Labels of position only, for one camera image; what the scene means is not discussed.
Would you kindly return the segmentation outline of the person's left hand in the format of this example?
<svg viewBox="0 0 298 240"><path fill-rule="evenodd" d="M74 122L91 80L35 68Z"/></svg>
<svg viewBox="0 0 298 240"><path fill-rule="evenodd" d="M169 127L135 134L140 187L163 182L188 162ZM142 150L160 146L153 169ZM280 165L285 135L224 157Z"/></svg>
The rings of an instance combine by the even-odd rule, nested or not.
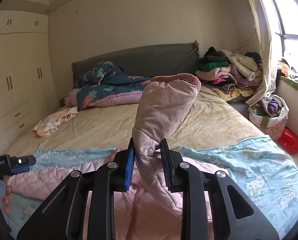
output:
<svg viewBox="0 0 298 240"><path fill-rule="evenodd" d="M7 183L9 180L8 176L4 176L3 178L3 182L6 183L6 190L5 190L5 197L2 198L2 202L3 202L3 211L7 214L10 215L11 214L11 193L12 193L12 187Z"/></svg>

